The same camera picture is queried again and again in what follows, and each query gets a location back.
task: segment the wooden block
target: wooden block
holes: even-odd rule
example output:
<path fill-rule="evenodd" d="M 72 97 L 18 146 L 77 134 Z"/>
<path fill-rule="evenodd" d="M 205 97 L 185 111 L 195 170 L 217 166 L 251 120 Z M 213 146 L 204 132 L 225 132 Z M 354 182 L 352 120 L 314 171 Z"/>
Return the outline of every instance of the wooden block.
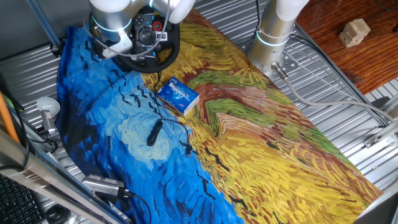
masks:
<path fill-rule="evenodd" d="M 355 22 L 349 22 L 347 24 L 347 28 L 349 29 L 350 32 L 352 32 L 354 35 L 361 35 L 362 31 L 359 29 L 359 27 L 356 25 Z"/>
<path fill-rule="evenodd" d="M 356 24 L 359 25 L 359 28 L 365 33 L 365 35 L 367 35 L 371 31 L 371 29 L 363 19 L 356 19 L 354 21 L 356 21 Z"/>
<path fill-rule="evenodd" d="M 363 39 L 363 36 L 361 36 L 361 35 L 353 35 L 352 33 L 349 33 L 349 32 L 342 32 L 341 34 L 343 35 L 343 37 L 346 40 L 349 40 L 349 41 L 358 41 L 358 40 L 362 40 Z"/>
<path fill-rule="evenodd" d="M 347 23 L 342 33 L 338 36 L 344 46 L 352 47 L 362 42 L 363 38 L 370 32 L 370 28 L 363 19 L 356 19 Z"/>

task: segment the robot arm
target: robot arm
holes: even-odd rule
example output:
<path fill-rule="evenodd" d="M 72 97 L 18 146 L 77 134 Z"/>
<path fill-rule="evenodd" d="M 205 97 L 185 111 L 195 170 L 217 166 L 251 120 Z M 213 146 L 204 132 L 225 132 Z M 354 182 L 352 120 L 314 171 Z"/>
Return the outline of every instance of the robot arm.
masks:
<path fill-rule="evenodd" d="M 128 34 L 138 11 L 150 6 L 166 16 L 169 10 L 169 22 L 178 24 L 190 12 L 195 0 L 90 0 L 92 20 L 100 33 L 100 41 L 110 40 L 116 44 L 102 52 L 103 57 L 111 58 L 115 52 L 124 52 L 133 47 Z"/>
<path fill-rule="evenodd" d="M 283 62 L 283 50 L 296 18 L 309 0 L 269 0 L 262 12 L 249 60 L 273 78 L 271 65 Z"/>

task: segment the van gogh painting print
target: van gogh painting print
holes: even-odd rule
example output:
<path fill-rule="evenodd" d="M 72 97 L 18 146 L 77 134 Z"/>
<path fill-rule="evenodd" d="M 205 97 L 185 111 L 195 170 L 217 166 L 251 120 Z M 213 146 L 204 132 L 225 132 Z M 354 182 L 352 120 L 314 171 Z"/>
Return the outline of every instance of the van gogh painting print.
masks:
<path fill-rule="evenodd" d="M 180 30 L 161 80 L 200 94 L 186 116 L 155 100 L 157 74 L 123 73 L 93 54 L 82 28 L 68 28 L 57 127 L 84 174 L 123 181 L 152 223 L 353 223 L 382 194 L 199 13 Z M 147 146 L 160 115 L 189 135 L 164 121 Z M 143 203 L 128 204 L 128 217 L 149 221 Z"/>

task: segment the black wire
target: black wire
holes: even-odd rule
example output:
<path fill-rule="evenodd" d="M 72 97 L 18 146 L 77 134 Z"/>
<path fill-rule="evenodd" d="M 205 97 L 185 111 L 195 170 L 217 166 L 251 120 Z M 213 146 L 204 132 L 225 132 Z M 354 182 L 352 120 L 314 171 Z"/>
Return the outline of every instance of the black wire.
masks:
<path fill-rule="evenodd" d="M 6 166 L 1 166 L 0 167 L 0 171 L 4 171 L 4 170 L 8 170 L 8 169 L 13 169 L 13 170 L 16 170 L 18 172 L 24 171 L 24 169 L 22 167 L 20 167 L 20 166 L 6 165 Z"/>
<path fill-rule="evenodd" d="M 258 19 L 257 28 L 259 28 L 260 20 L 261 20 L 261 18 L 260 18 L 260 2 L 259 2 L 259 0 L 256 0 L 256 9 L 257 9 L 257 19 Z"/>
<path fill-rule="evenodd" d="M 50 152 L 51 154 L 53 154 L 53 153 L 55 153 L 55 151 L 57 151 L 58 144 L 53 140 L 50 140 L 50 142 L 54 145 L 54 149 Z"/>
<path fill-rule="evenodd" d="M 157 72 L 157 83 L 155 84 L 155 87 L 154 87 L 154 95 L 155 95 L 155 99 L 156 99 L 157 111 L 159 112 L 160 117 L 164 118 L 162 115 L 162 112 L 160 112 L 159 102 L 157 101 L 157 90 L 156 90 L 157 85 L 161 82 L 161 80 L 160 80 L 161 76 L 162 76 L 161 72 Z"/>
<path fill-rule="evenodd" d="M 52 144 L 53 149 L 50 152 L 51 154 L 55 153 L 55 151 L 58 149 L 58 144 L 55 141 L 51 140 L 48 135 L 46 136 L 45 141 L 38 141 L 35 139 L 31 139 L 31 138 L 29 138 L 29 140 L 31 140 L 32 142 L 39 143 L 39 144 L 45 144 L 45 143 Z"/>
<path fill-rule="evenodd" d="M 126 194 L 127 196 L 129 196 L 129 197 L 138 198 L 141 202 L 143 202 L 143 203 L 145 204 L 145 206 L 148 208 L 148 213 L 149 213 L 149 224 L 151 224 L 151 223 L 152 223 L 152 213 L 150 212 L 150 207 L 149 207 L 148 203 L 147 203 L 142 197 L 140 197 L 140 196 L 138 196 L 138 195 L 136 195 L 136 194 L 133 194 L 133 193 L 131 193 L 131 192 L 125 192 L 125 194 Z"/>
<path fill-rule="evenodd" d="M 31 140 L 32 142 L 41 143 L 41 144 L 50 142 L 50 138 L 48 136 L 46 136 L 45 141 L 38 141 L 38 140 L 35 140 L 35 139 L 31 139 L 31 138 L 29 138 L 29 140 Z"/>
<path fill-rule="evenodd" d="M 164 118 L 164 116 L 163 116 L 162 113 L 160 112 L 160 109 L 159 109 L 159 102 L 157 101 L 157 91 L 156 91 L 156 87 L 157 87 L 157 85 L 161 82 L 161 80 L 160 80 L 161 76 L 162 76 L 162 74 L 161 74 L 160 72 L 158 72 L 158 73 L 157 73 L 157 83 L 155 84 L 155 87 L 154 87 L 154 95 L 155 95 L 155 100 L 156 100 L 156 105 L 157 105 L 157 111 L 159 112 L 159 116 L 160 116 L 160 119 L 159 119 L 159 120 L 161 120 L 161 121 L 172 121 L 172 122 L 174 122 L 174 123 L 177 123 L 177 124 L 181 125 L 181 126 L 185 129 L 185 132 L 187 133 L 187 145 L 185 145 L 185 146 L 187 147 L 187 156 L 189 157 L 190 154 L 191 154 L 192 146 L 191 146 L 190 143 L 189 143 L 189 132 L 188 132 L 188 129 L 185 127 L 185 125 L 179 123 L 178 121 L 174 121 L 174 120 L 172 120 L 172 119 L 166 119 L 166 118 Z"/>
<path fill-rule="evenodd" d="M 12 166 L 12 165 L 9 165 L 9 166 L 5 165 L 5 166 L 0 167 L 0 171 L 8 170 L 8 169 L 14 169 L 14 170 L 16 170 L 18 172 L 22 172 L 26 168 L 26 165 L 27 165 L 27 163 L 29 161 L 29 143 L 28 143 L 28 140 L 27 140 L 27 134 L 26 134 L 26 129 L 25 129 L 25 125 L 24 125 L 24 120 L 22 119 L 22 116 L 21 116 L 21 114 L 19 112 L 20 108 L 18 107 L 17 103 L 15 102 L 15 100 L 13 98 L 11 98 L 10 100 L 11 100 L 11 103 L 14 105 L 14 109 L 15 109 L 15 112 L 17 114 L 19 123 L 21 124 L 22 136 L 18 136 L 18 138 L 19 138 L 19 141 L 21 142 L 21 144 L 25 145 L 25 148 L 26 148 L 25 161 L 24 161 L 22 167 Z"/>
<path fill-rule="evenodd" d="M 25 169 L 26 165 L 27 165 L 27 162 L 29 161 L 29 142 L 28 142 L 28 139 L 27 139 L 27 134 L 26 134 L 26 128 L 25 128 L 24 120 L 22 119 L 21 113 L 19 112 L 20 108 L 16 106 L 17 104 L 15 103 L 14 100 L 11 100 L 11 102 L 12 102 L 12 104 L 15 107 L 15 112 L 17 113 L 17 116 L 18 116 L 18 119 L 19 119 L 19 123 L 21 124 L 22 137 L 24 138 L 24 143 L 25 143 L 25 147 L 26 147 L 25 162 L 24 162 L 24 165 L 22 166 L 23 169 Z"/>
<path fill-rule="evenodd" d="M 254 34 L 252 36 L 252 39 L 254 38 L 254 36 L 256 35 L 257 30 L 260 28 L 260 22 L 261 22 L 261 18 L 260 18 L 260 2 L 259 0 L 255 0 L 256 2 L 256 9 L 257 9 L 257 26 L 256 26 L 256 30 L 254 31 Z"/>
<path fill-rule="evenodd" d="M 83 204 L 81 204 L 80 202 L 77 202 L 75 199 L 69 198 L 68 195 L 64 194 L 63 192 L 60 192 L 58 189 L 56 189 L 55 187 L 53 187 L 52 185 L 46 186 L 46 188 L 51 191 L 53 194 L 58 195 L 59 197 L 63 198 L 64 200 L 68 201 L 69 203 L 73 204 L 74 206 L 82 209 L 83 211 L 89 213 L 90 215 L 96 217 L 97 219 L 101 220 L 102 222 L 106 223 L 106 224 L 110 224 L 109 221 L 107 221 L 104 217 L 102 217 L 101 215 L 98 215 L 96 213 L 94 213 L 93 211 L 91 211 L 89 208 L 87 208 L 86 206 L 84 206 Z"/>

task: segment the swirling blue sky pattern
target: swirling blue sky pattern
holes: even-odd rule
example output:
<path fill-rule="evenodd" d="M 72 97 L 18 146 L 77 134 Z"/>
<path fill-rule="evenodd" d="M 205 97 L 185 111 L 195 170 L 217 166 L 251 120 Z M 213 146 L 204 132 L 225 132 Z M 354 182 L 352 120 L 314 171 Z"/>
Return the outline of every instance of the swirling blue sky pattern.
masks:
<path fill-rule="evenodd" d="M 57 128 L 83 173 L 123 181 L 149 204 L 152 223 L 243 223 L 197 156 L 185 154 L 181 142 L 187 134 L 180 125 L 164 122 L 156 144 L 147 146 L 160 116 L 141 74 L 124 74 L 112 60 L 100 60 L 83 28 L 69 27 L 67 36 L 58 71 Z M 149 221 L 143 203 L 131 199 L 129 205 L 127 216 Z"/>

